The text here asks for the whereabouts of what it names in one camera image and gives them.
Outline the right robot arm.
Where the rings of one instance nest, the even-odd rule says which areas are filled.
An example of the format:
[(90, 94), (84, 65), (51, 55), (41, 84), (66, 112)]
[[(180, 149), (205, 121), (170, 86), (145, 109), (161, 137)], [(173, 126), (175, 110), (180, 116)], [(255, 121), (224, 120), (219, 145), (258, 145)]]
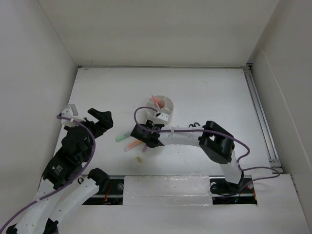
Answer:
[(236, 160), (234, 137), (213, 121), (207, 121), (203, 126), (185, 128), (155, 124), (148, 120), (145, 124), (135, 125), (131, 136), (149, 148), (169, 145), (198, 147), (212, 162), (219, 164), (229, 191), (237, 192), (243, 186), (244, 172)]

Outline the red pink pen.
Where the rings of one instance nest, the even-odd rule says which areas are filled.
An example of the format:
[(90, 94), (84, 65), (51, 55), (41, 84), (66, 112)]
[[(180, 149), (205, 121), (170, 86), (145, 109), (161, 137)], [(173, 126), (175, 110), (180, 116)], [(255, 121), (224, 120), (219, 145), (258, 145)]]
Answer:
[(160, 100), (159, 100), (158, 98), (156, 98), (153, 94), (151, 94), (151, 96), (152, 96), (152, 99), (153, 99), (153, 101), (154, 101), (155, 107), (156, 107), (157, 109), (161, 109)]

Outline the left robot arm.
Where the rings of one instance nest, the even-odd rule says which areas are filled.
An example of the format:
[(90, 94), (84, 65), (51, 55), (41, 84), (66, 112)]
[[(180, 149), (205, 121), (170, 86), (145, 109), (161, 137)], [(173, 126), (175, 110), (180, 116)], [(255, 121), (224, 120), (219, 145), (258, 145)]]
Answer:
[(65, 200), (59, 202), (65, 188), (83, 173), (91, 162), (96, 138), (113, 127), (112, 113), (94, 108), (87, 111), (97, 119), (79, 118), (69, 104), (57, 115), (67, 134), (60, 149), (44, 169), (34, 201), (14, 214), (0, 229), (7, 234), (57, 234), (64, 219), (96, 193), (104, 193), (110, 177), (100, 168), (92, 169)]

